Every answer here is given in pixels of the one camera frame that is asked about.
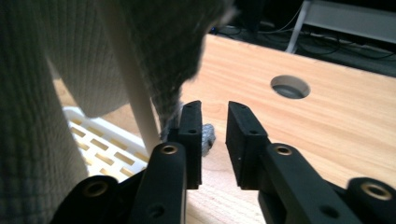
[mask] black wire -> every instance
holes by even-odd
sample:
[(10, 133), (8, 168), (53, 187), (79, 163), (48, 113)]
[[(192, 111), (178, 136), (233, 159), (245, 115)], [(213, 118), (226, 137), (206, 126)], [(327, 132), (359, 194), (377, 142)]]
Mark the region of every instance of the black wire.
[(224, 36), (227, 36), (228, 38), (235, 39), (231, 35), (227, 35), (227, 34), (224, 34), (224, 33), (221, 33), (221, 32), (218, 32), (217, 35), (224, 35)]
[(294, 19), (297, 17), (297, 15), (299, 15), (299, 12), (301, 11), (302, 7), (303, 7), (303, 4), (300, 5), (300, 7), (298, 8), (298, 10), (294, 14), (294, 16), (291, 18), (291, 20), (288, 23), (286, 23), (286, 25), (282, 26), (282, 28), (274, 30), (274, 31), (259, 31), (258, 34), (268, 35), (268, 34), (276, 34), (276, 33), (282, 33), (282, 32), (286, 32), (289, 30), (293, 30), (293, 28), (291, 28), (289, 30), (284, 30), (284, 29), (286, 29), (286, 27), (288, 27), (294, 21)]
[(222, 34), (222, 35), (239, 35), (239, 34), (242, 33), (242, 28), (238, 28), (238, 29), (239, 29), (238, 32), (233, 33), (233, 34), (223, 33), (223, 32), (222, 32), (223, 29), (220, 29), (220, 30), (218, 31), (218, 33), (219, 33), (219, 34)]
[(353, 45), (353, 44), (356, 44), (356, 42), (353, 42), (353, 41), (350, 41), (350, 42), (347, 42), (347, 43), (340, 43), (341, 45), (345, 45), (345, 46), (351, 46), (351, 45)]
[[(312, 32), (310, 32), (310, 31), (301, 31), (300, 32), (300, 37), (302, 37), (302, 36), (305, 37), (305, 38), (321, 38), (324, 41), (329, 41), (329, 40), (332, 41), (332, 39), (329, 39), (329, 36), (312, 36)], [(341, 45), (341, 46), (342, 45), (349, 46), (349, 45), (356, 44), (355, 42), (341, 43), (341, 39), (340, 39), (339, 34), (337, 34), (335, 39), (336, 39), (337, 43), (339, 45)]]
[(332, 47), (332, 48), (335, 47), (335, 49), (332, 49), (332, 50), (330, 50), (330, 51), (328, 51), (328, 52), (319, 53), (319, 52), (314, 52), (314, 51), (308, 50), (308, 49), (304, 48), (303, 45), (302, 45), (301, 43), (298, 43), (299, 48), (301, 48), (303, 51), (305, 51), (305, 52), (307, 52), (307, 53), (314, 54), (314, 55), (319, 55), (319, 56), (323, 56), (323, 55), (333, 54), (333, 53), (335, 53), (336, 51), (338, 51), (338, 50), (341, 48), (341, 45), (339, 45), (339, 44), (337, 44), (337, 45), (331, 45), (331, 44), (327, 43), (328, 41), (325, 41), (325, 38), (320, 39), (320, 41), (322, 41), (322, 42), (319, 43), (317, 38), (315, 38), (315, 37), (313, 37), (313, 36), (310, 36), (310, 37), (311, 37), (311, 38), (310, 38), (311, 41), (312, 41), (313, 43), (315, 43), (316, 45), (319, 45), (320, 47), (324, 47), (324, 46)]
[[(357, 51), (355, 51), (355, 50), (353, 50), (353, 49), (343, 48), (343, 50), (348, 51), (348, 52), (352, 52), (352, 53), (355, 53), (355, 54), (358, 54), (358, 55), (360, 55), (360, 56), (363, 57), (363, 58), (372, 59), (372, 60), (384, 60), (384, 59), (387, 59), (387, 58), (389, 58), (389, 57), (395, 55), (395, 53), (389, 53), (389, 54), (384, 55), (384, 56), (373, 57), (373, 56), (370, 56), (370, 55), (367, 55), (367, 54), (364, 54), (364, 53), (357, 52)], [(387, 61), (387, 62), (396, 62), (396, 60), (384, 60), (384, 61)]]
[[(274, 43), (279, 43), (279, 44), (288, 44), (289, 42), (290, 42), (290, 36), (291, 36), (291, 34), (288, 34), (288, 35), (283, 35), (284, 33), (278, 33), (278, 34), (272, 34), (272, 35), (262, 35), (263, 37), (265, 37), (267, 40), (269, 40), (269, 41), (271, 41), (271, 42), (274, 42)], [(282, 37), (282, 38), (287, 38), (287, 40), (285, 40), (285, 41), (281, 41), (281, 40), (276, 40), (276, 39), (273, 39), (272, 37), (270, 37), (270, 36), (278, 36), (278, 37)]]

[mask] circular hole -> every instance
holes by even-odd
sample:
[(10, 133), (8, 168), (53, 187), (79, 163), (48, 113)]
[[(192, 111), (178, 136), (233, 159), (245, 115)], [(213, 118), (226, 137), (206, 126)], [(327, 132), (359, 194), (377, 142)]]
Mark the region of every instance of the circular hole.
[(291, 155), (291, 150), (286, 147), (277, 147), (276, 152), (282, 156), (289, 156)]
[(278, 76), (271, 80), (271, 87), (276, 93), (289, 99), (303, 99), (311, 92), (308, 84), (293, 76)]
[(174, 147), (174, 146), (166, 146), (166, 147), (161, 148), (161, 152), (162, 152), (163, 154), (174, 154), (174, 153), (177, 152), (177, 147)]
[(327, 217), (338, 218), (340, 214), (334, 208), (330, 207), (329, 205), (323, 205), (320, 208), (320, 212), (322, 212)]
[(392, 194), (387, 189), (374, 183), (363, 183), (361, 188), (366, 194), (378, 200), (387, 201), (392, 198)]
[(92, 198), (104, 194), (108, 189), (108, 184), (105, 181), (95, 181), (85, 186), (83, 194), (86, 197)]
[(153, 204), (148, 208), (148, 216), (151, 218), (158, 218), (163, 216), (165, 208), (161, 204)]

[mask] hole in table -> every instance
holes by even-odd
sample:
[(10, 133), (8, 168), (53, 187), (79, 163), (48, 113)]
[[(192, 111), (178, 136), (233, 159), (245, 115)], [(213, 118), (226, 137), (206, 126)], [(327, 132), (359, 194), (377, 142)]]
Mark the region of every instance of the hole in table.
[(271, 87), (276, 93), (289, 99), (303, 99), (311, 92), (305, 81), (289, 75), (274, 77)]

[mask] gray cloth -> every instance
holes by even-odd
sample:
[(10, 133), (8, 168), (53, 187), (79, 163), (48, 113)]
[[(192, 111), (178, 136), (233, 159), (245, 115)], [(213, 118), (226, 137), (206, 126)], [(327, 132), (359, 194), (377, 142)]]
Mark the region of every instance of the gray cloth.
[[(92, 0), (0, 1), (0, 222), (46, 223), (87, 176), (48, 63), (86, 115), (127, 103)], [(202, 39), (228, 0), (119, 0), (161, 124), (177, 111)]]

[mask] cable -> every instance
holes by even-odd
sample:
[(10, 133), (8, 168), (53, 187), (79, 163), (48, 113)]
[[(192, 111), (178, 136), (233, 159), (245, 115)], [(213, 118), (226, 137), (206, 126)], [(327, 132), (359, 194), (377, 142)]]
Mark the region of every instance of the cable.
[[(316, 45), (319, 45), (319, 46), (321, 46), (321, 47), (323, 47), (323, 46), (335, 47), (334, 50), (331, 50), (331, 51), (329, 51), (329, 52), (325, 52), (325, 53), (316, 53), (316, 52), (307, 50), (306, 48), (304, 48), (304, 46), (302, 46), (301, 44), (299, 44), (299, 48), (301, 48), (303, 51), (305, 51), (305, 52), (307, 52), (307, 53), (315, 54), (315, 55), (327, 55), (327, 54), (332, 54), (332, 53), (336, 52), (337, 50), (348, 51), (348, 52), (350, 52), (350, 53), (354, 53), (354, 54), (357, 54), (357, 55), (359, 55), (359, 56), (361, 56), (361, 57), (364, 57), (364, 58), (367, 58), (367, 59), (371, 59), (371, 60), (384, 60), (384, 59), (387, 59), (387, 58), (389, 58), (389, 57), (395, 55), (394, 52), (391, 52), (391, 53), (387, 53), (386, 55), (383, 55), (383, 56), (373, 57), (373, 56), (370, 56), (370, 55), (367, 55), (367, 54), (364, 54), (364, 53), (357, 52), (356, 50), (353, 50), (353, 49), (365, 49), (365, 48), (362, 48), (362, 47), (359, 47), (359, 46), (353, 46), (353, 44), (355, 44), (355, 43), (353, 43), (353, 42), (352, 42), (352, 43), (351, 43), (351, 42), (342, 43), (341, 40), (340, 40), (340, 38), (339, 38), (339, 36), (337, 36), (336, 39), (334, 40), (333, 37), (328, 37), (328, 36), (312, 36), (311, 34), (309, 34), (309, 35), (310, 35), (310, 37), (312, 38), (312, 41), (313, 41)], [(396, 60), (386, 60), (386, 61), (387, 61), (387, 62), (395, 62)]]
[(347, 42), (345, 40), (340, 39), (339, 34), (337, 34), (336, 37), (333, 37), (333, 36), (313, 34), (310, 31), (301, 31), (300, 37), (309, 37), (309, 38), (316, 37), (316, 38), (321, 38), (321, 39), (324, 39), (324, 40), (337, 41), (337, 43), (339, 45), (345, 45), (345, 46), (350, 46), (350, 45), (356, 44), (356, 42)]
[[(262, 36), (265, 37), (267, 40), (273, 42), (273, 43), (288, 44), (288, 43), (290, 42), (290, 35), (284, 35), (284, 34), (285, 34), (285, 33), (276, 33), (276, 34), (262, 35)], [(285, 40), (284, 40), (284, 41), (283, 41), (283, 40), (276, 40), (276, 39), (273, 39), (273, 38), (270, 37), (270, 36), (273, 36), (273, 37), (275, 37), (275, 38), (283, 38), (283, 39), (285, 39)]]
[(286, 25), (284, 25), (282, 28), (280, 28), (280, 29), (278, 29), (278, 30), (275, 30), (275, 31), (259, 31), (258, 34), (267, 35), (267, 34), (275, 34), (275, 33), (286, 32), (286, 31), (284, 31), (283, 29), (285, 29), (286, 27), (288, 27), (288, 26), (294, 21), (294, 19), (296, 18), (296, 16), (297, 16), (297, 15), (299, 14), (299, 12), (301, 11), (301, 8), (302, 8), (302, 7), (303, 7), (303, 4), (300, 5), (299, 9), (298, 9), (297, 12), (294, 14), (293, 18), (291, 18), (291, 20), (290, 20)]
[(223, 33), (221, 30), (222, 30), (222, 29), (219, 29), (218, 34), (221, 34), (221, 35), (239, 35), (239, 34), (242, 33), (242, 29), (241, 29), (241, 28), (239, 29), (238, 32), (236, 32), (236, 33), (234, 33), (234, 34)]
[(235, 39), (235, 38), (233, 38), (231, 35), (226, 35), (226, 34), (222, 34), (222, 33), (218, 33), (218, 35), (224, 35), (224, 36), (227, 36), (227, 37), (230, 38), (230, 39)]
[(241, 31), (246, 31), (247, 30), (247, 29), (243, 29), (241, 27), (231, 26), (231, 25), (226, 25), (225, 28), (227, 28), (227, 29), (239, 29)]

